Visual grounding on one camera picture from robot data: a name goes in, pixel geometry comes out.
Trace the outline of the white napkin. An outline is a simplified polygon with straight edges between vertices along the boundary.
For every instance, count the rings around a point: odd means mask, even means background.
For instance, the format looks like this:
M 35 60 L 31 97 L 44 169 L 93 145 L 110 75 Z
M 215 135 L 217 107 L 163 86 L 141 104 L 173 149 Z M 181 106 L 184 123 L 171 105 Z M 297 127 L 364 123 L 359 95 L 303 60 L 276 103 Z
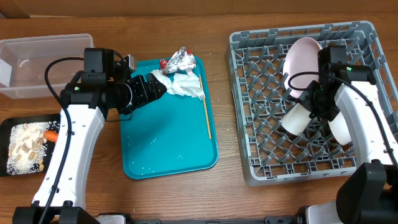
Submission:
M 164 75 L 160 70 L 151 71 L 156 78 L 167 87 L 167 93 L 171 95 L 190 96 L 187 91 L 188 75 L 181 73 L 174 73 L 174 80 Z

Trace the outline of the white paper cup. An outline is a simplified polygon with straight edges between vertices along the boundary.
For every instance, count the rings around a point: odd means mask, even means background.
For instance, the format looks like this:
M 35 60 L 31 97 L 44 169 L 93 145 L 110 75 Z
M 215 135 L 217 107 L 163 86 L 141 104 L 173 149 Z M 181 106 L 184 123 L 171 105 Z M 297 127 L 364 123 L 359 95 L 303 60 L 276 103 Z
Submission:
M 283 116 L 281 119 L 281 126 L 290 134 L 299 136 L 305 131 L 305 128 L 311 120 L 310 111 L 297 103 Z

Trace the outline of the white bowl with peanuts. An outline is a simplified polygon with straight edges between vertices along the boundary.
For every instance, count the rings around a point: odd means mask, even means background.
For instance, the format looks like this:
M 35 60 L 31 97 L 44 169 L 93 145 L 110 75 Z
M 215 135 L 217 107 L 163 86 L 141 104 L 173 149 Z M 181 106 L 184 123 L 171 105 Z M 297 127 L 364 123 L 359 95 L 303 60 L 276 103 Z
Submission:
M 351 142 L 351 136 L 341 112 L 339 112 L 332 121 L 329 121 L 328 124 L 332 135 L 339 144 L 346 145 Z

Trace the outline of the white round plate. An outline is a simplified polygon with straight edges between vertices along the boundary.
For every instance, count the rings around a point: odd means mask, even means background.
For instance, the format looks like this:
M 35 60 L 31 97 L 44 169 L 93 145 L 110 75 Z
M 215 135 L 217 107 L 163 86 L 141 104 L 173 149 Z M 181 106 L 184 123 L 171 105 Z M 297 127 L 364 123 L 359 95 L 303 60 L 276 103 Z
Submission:
M 318 51 L 322 46 L 313 38 L 303 37 L 297 40 L 287 52 L 282 73 L 288 74 L 284 85 L 290 88 L 288 80 L 292 75 L 300 72 L 318 72 Z M 318 81 L 318 75 L 302 75 L 291 81 L 297 88 L 306 88 L 312 81 Z M 290 96 L 298 98 L 303 91 L 292 90 Z

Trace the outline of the orange carrot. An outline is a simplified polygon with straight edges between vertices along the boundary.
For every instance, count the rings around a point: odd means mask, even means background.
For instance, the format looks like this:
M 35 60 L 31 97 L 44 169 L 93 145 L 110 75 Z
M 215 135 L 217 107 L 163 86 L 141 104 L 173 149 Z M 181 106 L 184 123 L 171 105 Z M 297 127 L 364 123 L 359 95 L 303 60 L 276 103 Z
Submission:
M 50 142 L 57 142 L 58 139 L 58 133 L 55 131 L 45 131 L 44 132 L 44 138 Z

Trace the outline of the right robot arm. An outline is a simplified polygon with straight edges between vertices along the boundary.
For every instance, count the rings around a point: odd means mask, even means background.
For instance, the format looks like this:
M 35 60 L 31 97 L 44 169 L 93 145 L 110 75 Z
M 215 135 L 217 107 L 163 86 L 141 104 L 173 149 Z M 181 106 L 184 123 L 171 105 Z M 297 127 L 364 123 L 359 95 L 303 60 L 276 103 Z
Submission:
M 318 81 L 302 88 L 299 103 L 310 118 L 346 121 L 356 171 L 336 199 L 303 207 L 304 223 L 397 223 L 397 141 L 381 109 L 376 79 L 367 65 L 350 65 L 344 46 L 318 52 Z

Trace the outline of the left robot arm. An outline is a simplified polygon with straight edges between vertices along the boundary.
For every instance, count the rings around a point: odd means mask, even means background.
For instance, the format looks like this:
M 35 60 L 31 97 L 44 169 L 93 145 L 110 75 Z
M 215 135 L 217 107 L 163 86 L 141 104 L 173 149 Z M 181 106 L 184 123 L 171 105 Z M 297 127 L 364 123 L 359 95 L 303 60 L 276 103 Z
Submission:
M 93 217 L 86 210 L 85 193 L 93 149 L 108 111 L 132 114 L 158 100 L 166 86 L 152 73 L 132 76 L 134 59 L 117 51 L 86 48 L 84 69 L 76 72 L 61 94 L 49 90 L 58 101 L 60 129 L 45 179 L 31 206 L 16 207 L 13 223 L 127 223 L 127 215 Z

